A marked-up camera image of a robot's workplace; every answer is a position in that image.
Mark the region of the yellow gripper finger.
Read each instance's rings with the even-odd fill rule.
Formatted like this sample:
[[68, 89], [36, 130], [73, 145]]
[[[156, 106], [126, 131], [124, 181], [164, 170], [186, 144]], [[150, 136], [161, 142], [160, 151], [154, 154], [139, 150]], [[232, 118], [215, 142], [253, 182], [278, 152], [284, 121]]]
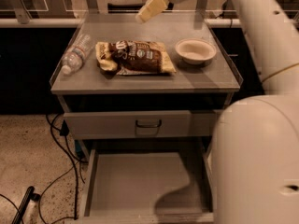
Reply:
[[138, 23], [145, 23], [168, 8], [169, 0], [147, 0], [135, 15]]

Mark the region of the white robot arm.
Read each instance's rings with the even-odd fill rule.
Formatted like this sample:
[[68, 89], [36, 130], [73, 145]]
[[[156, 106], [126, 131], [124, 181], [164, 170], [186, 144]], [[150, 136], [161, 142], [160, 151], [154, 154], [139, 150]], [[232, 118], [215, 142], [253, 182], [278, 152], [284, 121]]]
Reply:
[[231, 1], [264, 93], [228, 106], [215, 125], [214, 224], [299, 224], [299, 33], [276, 0]]

